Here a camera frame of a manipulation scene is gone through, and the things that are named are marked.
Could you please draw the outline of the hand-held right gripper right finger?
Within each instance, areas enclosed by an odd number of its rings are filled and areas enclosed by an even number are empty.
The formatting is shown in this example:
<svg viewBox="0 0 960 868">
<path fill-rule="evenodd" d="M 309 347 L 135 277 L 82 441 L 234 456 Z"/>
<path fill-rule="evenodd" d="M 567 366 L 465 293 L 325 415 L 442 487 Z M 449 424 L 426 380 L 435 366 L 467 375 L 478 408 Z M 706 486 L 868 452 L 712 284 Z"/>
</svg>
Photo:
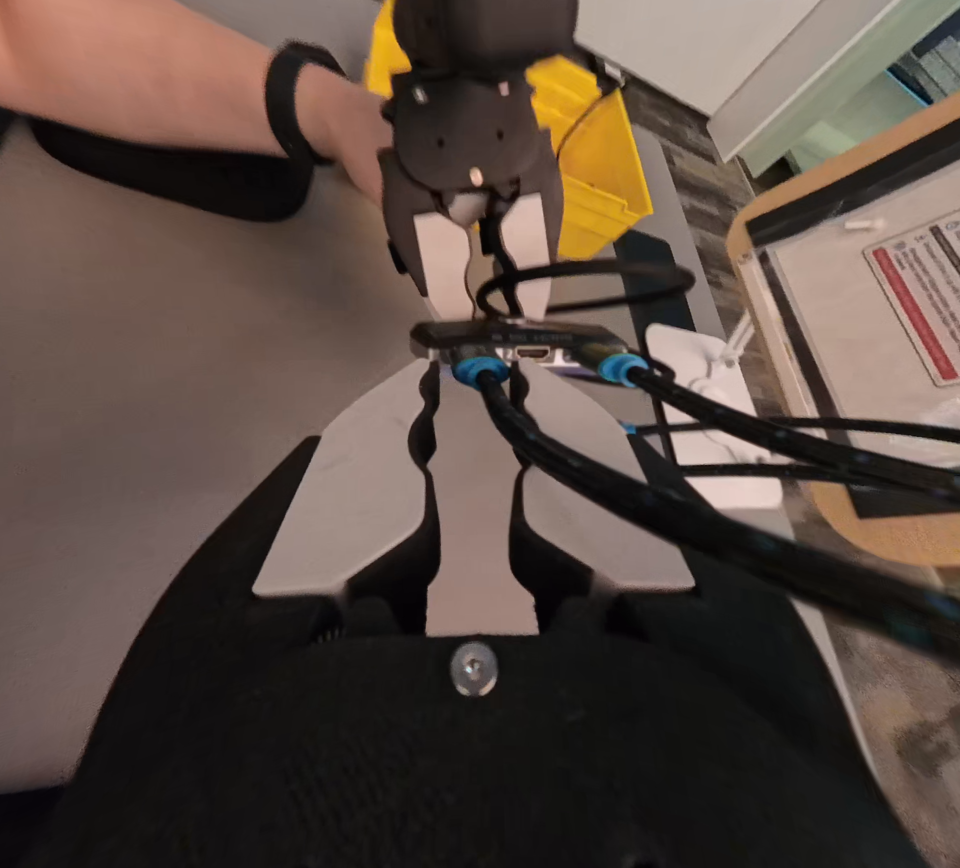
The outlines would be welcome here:
<svg viewBox="0 0 960 868">
<path fill-rule="evenodd" d="M 580 388 L 528 359 L 518 363 L 525 412 L 546 435 L 630 478 L 642 468 L 619 422 Z M 677 547 L 569 490 L 538 467 L 522 482 L 523 514 L 538 536 L 592 569 L 608 586 L 683 592 L 694 577 Z"/>
</svg>

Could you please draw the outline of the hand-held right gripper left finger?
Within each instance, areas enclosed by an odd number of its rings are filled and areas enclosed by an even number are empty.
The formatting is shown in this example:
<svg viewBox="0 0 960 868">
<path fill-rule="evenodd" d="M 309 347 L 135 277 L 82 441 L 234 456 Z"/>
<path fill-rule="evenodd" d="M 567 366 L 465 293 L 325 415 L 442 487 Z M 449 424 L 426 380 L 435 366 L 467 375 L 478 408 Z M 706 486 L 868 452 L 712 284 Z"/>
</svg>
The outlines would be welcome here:
<svg viewBox="0 0 960 868">
<path fill-rule="evenodd" d="M 436 362 L 413 361 L 323 430 L 254 581 L 261 598 L 340 593 L 427 517 Z"/>
</svg>

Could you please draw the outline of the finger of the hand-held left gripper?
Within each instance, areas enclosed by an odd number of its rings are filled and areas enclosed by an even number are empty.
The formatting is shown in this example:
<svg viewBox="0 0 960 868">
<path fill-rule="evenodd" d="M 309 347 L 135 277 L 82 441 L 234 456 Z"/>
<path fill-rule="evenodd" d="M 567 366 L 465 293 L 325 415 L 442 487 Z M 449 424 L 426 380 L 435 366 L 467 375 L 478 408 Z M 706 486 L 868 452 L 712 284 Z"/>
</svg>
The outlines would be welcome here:
<svg viewBox="0 0 960 868">
<path fill-rule="evenodd" d="M 546 219 L 541 197 L 519 197 L 503 215 L 498 228 L 506 270 L 522 273 L 551 264 Z M 513 298 L 522 318 L 542 322 L 549 304 L 551 280 L 535 278 L 520 282 Z"/>
<path fill-rule="evenodd" d="M 425 285 L 424 299 L 435 320 L 472 318 L 467 274 L 472 243 L 466 228 L 441 213 L 414 216 L 414 234 Z"/>
</svg>

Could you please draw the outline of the person's left forearm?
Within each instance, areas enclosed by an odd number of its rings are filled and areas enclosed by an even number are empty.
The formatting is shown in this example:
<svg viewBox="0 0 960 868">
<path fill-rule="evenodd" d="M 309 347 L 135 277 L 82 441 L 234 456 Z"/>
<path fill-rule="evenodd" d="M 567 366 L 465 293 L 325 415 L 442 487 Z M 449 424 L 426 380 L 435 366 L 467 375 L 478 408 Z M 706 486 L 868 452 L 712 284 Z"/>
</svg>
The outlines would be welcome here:
<svg viewBox="0 0 960 868">
<path fill-rule="evenodd" d="M 281 155 L 270 49 L 174 0 L 1 0 L 1 105 L 109 138 Z"/>
</svg>

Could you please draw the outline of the person's left hand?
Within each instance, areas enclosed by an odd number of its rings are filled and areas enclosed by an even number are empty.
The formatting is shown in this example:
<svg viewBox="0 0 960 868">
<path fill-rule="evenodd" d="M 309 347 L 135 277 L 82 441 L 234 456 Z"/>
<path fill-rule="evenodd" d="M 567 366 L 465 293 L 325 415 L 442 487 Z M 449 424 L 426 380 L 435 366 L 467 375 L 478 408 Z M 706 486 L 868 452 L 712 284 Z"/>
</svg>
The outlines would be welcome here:
<svg viewBox="0 0 960 868">
<path fill-rule="evenodd" d="M 319 67 L 308 68 L 296 86 L 297 121 L 311 148 L 342 167 L 377 206 L 383 191 L 378 155 L 392 143 L 382 104 L 361 85 Z"/>
</svg>

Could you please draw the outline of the yellow plastic bin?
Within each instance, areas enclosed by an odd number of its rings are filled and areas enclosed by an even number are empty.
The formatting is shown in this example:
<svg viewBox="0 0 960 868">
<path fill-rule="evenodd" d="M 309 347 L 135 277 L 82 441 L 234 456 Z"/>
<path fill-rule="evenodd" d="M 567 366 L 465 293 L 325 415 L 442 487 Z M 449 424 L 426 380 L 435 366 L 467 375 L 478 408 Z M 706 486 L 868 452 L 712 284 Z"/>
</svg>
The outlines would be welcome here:
<svg viewBox="0 0 960 868">
<path fill-rule="evenodd" d="M 383 0 L 364 74 L 366 88 L 386 101 L 394 75 L 410 67 L 394 35 L 393 4 Z M 549 130 L 564 192 L 558 255 L 584 260 L 651 214 L 653 206 L 620 90 L 602 88 L 572 54 L 573 48 L 535 64 L 526 78 L 535 117 Z"/>
</svg>

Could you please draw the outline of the black flat pad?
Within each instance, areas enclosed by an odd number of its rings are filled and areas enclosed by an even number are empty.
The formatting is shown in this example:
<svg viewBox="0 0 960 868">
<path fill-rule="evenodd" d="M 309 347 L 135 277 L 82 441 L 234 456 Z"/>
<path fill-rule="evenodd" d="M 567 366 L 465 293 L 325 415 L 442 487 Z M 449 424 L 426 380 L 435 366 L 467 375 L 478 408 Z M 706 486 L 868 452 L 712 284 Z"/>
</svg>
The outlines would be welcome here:
<svg viewBox="0 0 960 868">
<path fill-rule="evenodd" d="M 619 261 L 643 263 L 668 273 L 676 268 L 669 244 L 659 238 L 637 230 L 625 232 L 613 245 Z M 655 291 L 661 284 L 654 279 L 622 274 L 621 280 L 627 296 Z M 674 294 L 651 303 L 628 305 L 633 329 L 639 341 L 643 341 L 646 328 L 651 323 L 660 323 L 693 332 L 696 330 L 685 293 Z"/>
</svg>

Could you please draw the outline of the white stand base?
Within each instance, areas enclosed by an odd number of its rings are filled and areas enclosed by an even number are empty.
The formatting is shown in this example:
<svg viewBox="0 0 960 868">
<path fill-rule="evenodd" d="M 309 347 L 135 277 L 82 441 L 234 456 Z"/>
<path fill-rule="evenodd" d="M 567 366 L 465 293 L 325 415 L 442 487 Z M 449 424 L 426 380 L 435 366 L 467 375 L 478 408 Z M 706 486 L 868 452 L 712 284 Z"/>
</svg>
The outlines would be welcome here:
<svg viewBox="0 0 960 868">
<path fill-rule="evenodd" d="M 651 324 L 645 339 L 651 357 L 674 372 L 678 386 L 742 413 L 757 414 L 739 360 L 726 359 L 727 343 L 723 339 L 662 323 Z M 749 466 L 773 460 L 769 452 L 710 428 L 675 432 L 672 444 L 681 467 Z M 724 513 L 775 511 L 784 500 L 783 486 L 775 478 L 709 476 L 689 480 L 702 497 Z"/>
</svg>

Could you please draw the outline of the black wristband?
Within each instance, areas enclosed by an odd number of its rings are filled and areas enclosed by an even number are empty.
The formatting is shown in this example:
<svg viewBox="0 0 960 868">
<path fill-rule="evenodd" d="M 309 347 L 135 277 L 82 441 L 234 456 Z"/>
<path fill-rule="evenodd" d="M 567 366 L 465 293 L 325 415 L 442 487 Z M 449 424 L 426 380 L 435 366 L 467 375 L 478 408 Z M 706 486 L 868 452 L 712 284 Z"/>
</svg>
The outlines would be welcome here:
<svg viewBox="0 0 960 868">
<path fill-rule="evenodd" d="M 276 49 L 267 68 L 264 99 L 270 131 L 286 156 L 304 169 L 327 167 L 334 160 L 319 154 L 302 131 L 296 107 L 297 86 L 307 65 L 344 78 L 340 63 L 323 47 L 287 41 Z"/>
</svg>

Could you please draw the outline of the instruction sheet display board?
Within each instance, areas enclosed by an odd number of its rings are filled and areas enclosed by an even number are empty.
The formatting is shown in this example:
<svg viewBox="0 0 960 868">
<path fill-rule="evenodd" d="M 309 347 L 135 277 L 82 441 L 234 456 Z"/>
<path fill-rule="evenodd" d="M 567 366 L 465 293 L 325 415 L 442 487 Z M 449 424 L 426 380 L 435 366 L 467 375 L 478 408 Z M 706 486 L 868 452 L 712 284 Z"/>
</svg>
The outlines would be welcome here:
<svg viewBox="0 0 960 868">
<path fill-rule="evenodd" d="M 958 95 L 761 195 L 726 251 L 789 415 L 958 428 Z"/>
</svg>

